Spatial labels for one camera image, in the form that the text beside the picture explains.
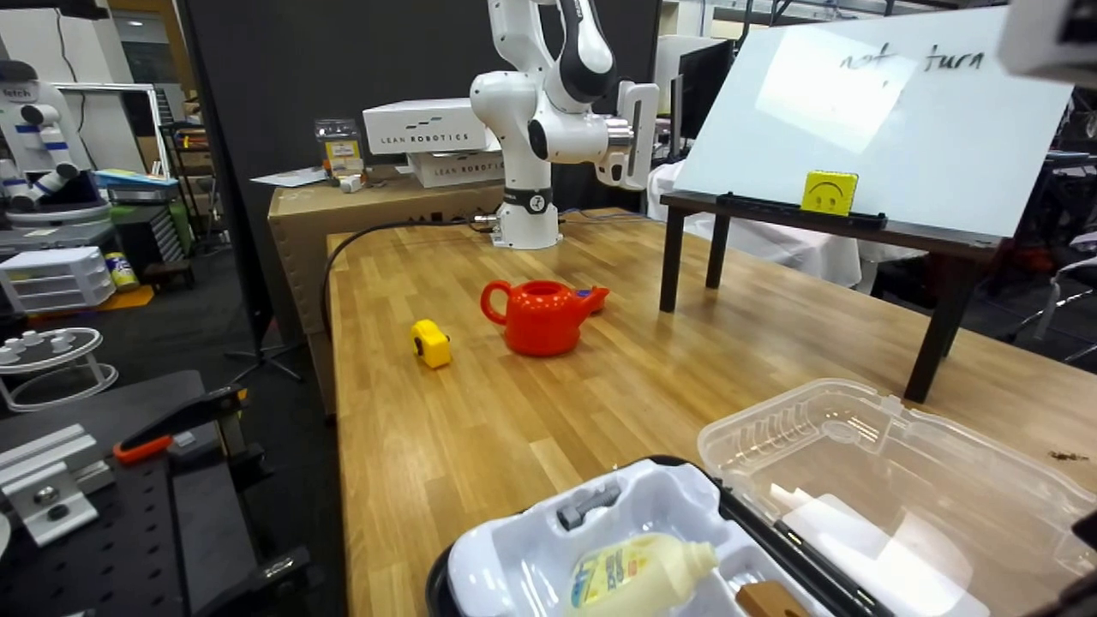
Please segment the white robot arm moving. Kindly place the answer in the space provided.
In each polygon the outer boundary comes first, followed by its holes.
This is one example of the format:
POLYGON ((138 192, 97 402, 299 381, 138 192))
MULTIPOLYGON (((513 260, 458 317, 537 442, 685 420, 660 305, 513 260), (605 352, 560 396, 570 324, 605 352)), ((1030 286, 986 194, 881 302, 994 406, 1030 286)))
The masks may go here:
POLYGON ((492 245, 544 250, 562 240, 555 164, 589 164, 609 188, 649 186, 658 86, 621 81, 612 113, 596 113, 617 57, 589 0, 485 0, 485 16, 504 69, 468 81, 468 105, 504 158, 492 245))

